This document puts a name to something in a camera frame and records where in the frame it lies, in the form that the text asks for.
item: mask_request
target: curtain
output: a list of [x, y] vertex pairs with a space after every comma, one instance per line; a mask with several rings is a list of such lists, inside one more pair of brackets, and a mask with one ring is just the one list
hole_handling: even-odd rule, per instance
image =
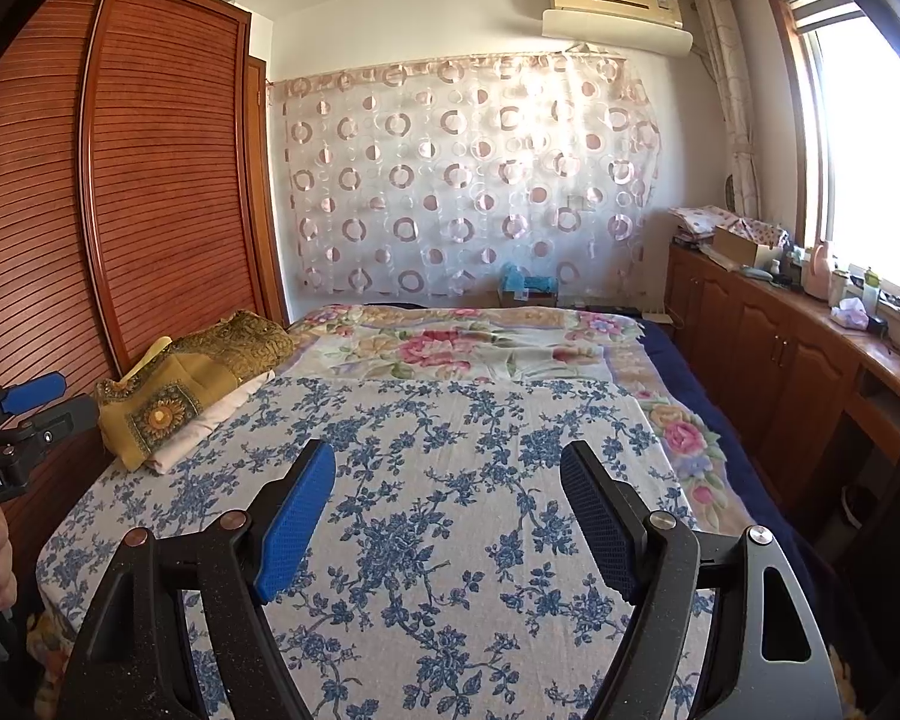
[[306, 289], [492, 293], [514, 263], [639, 304], [660, 133], [631, 60], [444, 58], [279, 82], [270, 100]]
[[710, 63], [717, 76], [727, 124], [733, 203], [742, 217], [760, 217], [760, 191], [754, 164], [754, 104], [737, 17], [730, 0], [694, 0], [703, 23]]

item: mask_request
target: white and blue floral fabric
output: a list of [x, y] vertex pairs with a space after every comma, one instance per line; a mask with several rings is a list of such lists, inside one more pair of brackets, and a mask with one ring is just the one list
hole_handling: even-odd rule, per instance
[[[560, 450], [586, 440], [650, 508], [690, 522], [639, 404], [607, 381], [277, 378], [168, 476], [114, 464], [87, 490], [37, 565], [58, 623], [74, 635], [128, 529], [173, 536], [245, 508], [309, 439], [334, 447], [337, 480], [266, 618], [314, 717], [583, 717], [631, 607], [600, 579]], [[199, 596], [187, 605], [208, 712], [231, 717]], [[667, 718], [686, 717], [711, 610], [698, 593]]]

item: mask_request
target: floral bedspread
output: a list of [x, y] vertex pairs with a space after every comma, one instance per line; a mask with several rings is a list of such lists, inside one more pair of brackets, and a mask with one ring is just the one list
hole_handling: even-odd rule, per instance
[[298, 376], [480, 383], [614, 381], [662, 440], [701, 530], [738, 536], [752, 524], [727, 482], [719, 436], [673, 399], [628, 317], [540, 307], [427, 309], [326, 306], [290, 327]]
[[[674, 424], [663, 419], [674, 413], [659, 421]], [[599, 578], [563, 495], [569, 440], [587, 440], [651, 508], [693, 524], [645, 409], [610, 381], [314, 379], [291, 368], [169, 475], [115, 463], [83, 495], [36, 568], [58, 627], [73, 636], [128, 529], [188, 533], [247, 507], [311, 437], [335, 448], [337, 480], [307, 559], [266, 618], [324, 720], [586, 713], [631, 609]], [[186, 605], [207, 709], [230, 717], [199, 596]], [[668, 719], [692, 701], [709, 592], [693, 612]]]

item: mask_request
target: metal screw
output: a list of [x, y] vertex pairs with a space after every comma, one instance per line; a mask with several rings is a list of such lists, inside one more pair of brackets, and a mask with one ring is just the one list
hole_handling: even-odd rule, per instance
[[235, 531], [237, 528], [242, 528], [245, 522], [247, 522], [247, 513], [241, 512], [240, 509], [233, 509], [232, 512], [227, 512], [220, 518], [220, 527], [224, 531]]
[[746, 531], [746, 534], [755, 544], [766, 546], [773, 541], [773, 533], [770, 532], [770, 528], [765, 528], [763, 525], [754, 525], [754, 527]]
[[650, 525], [658, 531], [669, 531], [677, 527], [677, 517], [669, 512], [650, 512]]
[[138, 547], [144, 541], [146, 541], [146, 528], [134, 528], [132, 531], [127, 531], [124, 536], [124, 543], [128, 547]]

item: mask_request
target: cardboard box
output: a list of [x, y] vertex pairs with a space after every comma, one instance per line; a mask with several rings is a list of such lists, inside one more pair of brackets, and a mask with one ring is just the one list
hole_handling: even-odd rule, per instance
[[761, 271], [770, 269], [770, 260], [779, 260], [783, 257], [781, 247], [766, 247], [763, 244], [755, 244], [747, 238], [722, 227], [717, 227], [713, 236], [713, 248], [717, 254], [730, 257], [740, 265], [750, 268], [759, 268]]
[[516, 293], [513, 291], [500, 293], [500, 308], [527, 308], [527, 306], [557, 308], [557, 294], [528, 290], [526, 300], [517, 300]]

